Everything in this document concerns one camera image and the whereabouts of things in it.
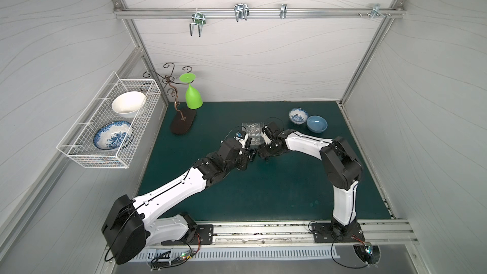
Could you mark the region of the clear acrylic lipstick organizer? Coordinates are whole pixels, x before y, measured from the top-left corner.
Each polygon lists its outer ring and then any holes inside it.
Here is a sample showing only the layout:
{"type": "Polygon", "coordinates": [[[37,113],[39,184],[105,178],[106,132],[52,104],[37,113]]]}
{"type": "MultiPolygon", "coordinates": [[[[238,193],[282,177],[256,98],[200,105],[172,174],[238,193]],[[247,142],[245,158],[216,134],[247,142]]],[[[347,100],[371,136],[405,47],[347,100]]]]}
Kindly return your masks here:
{"type": "Polygon", "coordinates": [[[262,129],[266,126],[264,122],[246,122],[242,123],[243,129],[251,139],[251,145],[260,145],[265,142],[262,137],[262,129]]]}

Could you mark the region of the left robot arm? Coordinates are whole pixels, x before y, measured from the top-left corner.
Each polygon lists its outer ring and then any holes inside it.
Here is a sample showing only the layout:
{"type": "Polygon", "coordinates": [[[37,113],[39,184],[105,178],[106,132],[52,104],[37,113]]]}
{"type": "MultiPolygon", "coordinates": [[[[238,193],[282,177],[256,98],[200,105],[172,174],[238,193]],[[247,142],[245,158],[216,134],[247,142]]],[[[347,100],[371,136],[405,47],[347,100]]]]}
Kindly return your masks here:
{"type": "Polygon", "coordinates": [[[189,243],[197,226],[187,214],[156,220],[185,199],[224,180],[233,169],[246,170],[251,156],[248,134],[227,138],[219,150],[195,161],[181,176],[148,194],[115,200],[107,214],[101,232],[109,246],[109,254],[122,265],[146,246],[167,242],[189,243]]]}

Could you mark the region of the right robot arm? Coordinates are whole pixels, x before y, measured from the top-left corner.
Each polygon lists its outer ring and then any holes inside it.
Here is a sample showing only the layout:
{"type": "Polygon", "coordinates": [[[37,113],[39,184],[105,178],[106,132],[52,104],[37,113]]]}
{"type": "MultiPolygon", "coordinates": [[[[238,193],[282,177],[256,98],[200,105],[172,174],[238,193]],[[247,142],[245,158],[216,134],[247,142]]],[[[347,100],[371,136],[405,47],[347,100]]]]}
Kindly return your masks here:
{"type": "Polygon", "coordinates": [[[332,230],[336,235],[344,235],[356,227],[356,192],[363,166],[346,139],[324,139],[294,129],[281,130],[275,123],[265,125],[261,137],[264,143],[257,152],[263,159],[293,151],[321,160],[334,188],[332,230]]]}

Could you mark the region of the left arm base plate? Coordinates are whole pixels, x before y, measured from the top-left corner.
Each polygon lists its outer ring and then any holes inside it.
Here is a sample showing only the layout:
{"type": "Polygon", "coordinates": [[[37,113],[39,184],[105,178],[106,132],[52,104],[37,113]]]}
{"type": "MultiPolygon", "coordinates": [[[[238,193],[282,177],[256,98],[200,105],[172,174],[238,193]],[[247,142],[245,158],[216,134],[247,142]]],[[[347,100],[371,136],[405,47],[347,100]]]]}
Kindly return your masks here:
{"type": "Polygon", "coordinates": [[[165,241],[162,246],[180,246],[189,244],[190,246],[211,245],[213,243],[214,225],[197,224],[189,228],[185,235],[178,241],[165,241]]]}

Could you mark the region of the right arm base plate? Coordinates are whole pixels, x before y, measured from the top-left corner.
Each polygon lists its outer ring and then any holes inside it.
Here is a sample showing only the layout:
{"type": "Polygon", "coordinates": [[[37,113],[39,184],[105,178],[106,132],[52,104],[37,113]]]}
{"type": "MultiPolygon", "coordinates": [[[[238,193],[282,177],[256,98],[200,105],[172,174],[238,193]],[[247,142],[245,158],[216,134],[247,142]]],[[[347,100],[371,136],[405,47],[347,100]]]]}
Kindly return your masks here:
{"type": "Polygon", "coordinates": [[[348,226],[335,222],[311,221],[308,223],[308,230],[313,235],[314,242],[319,244],[366,242],[361,226],[356,221],[348,226]]]}

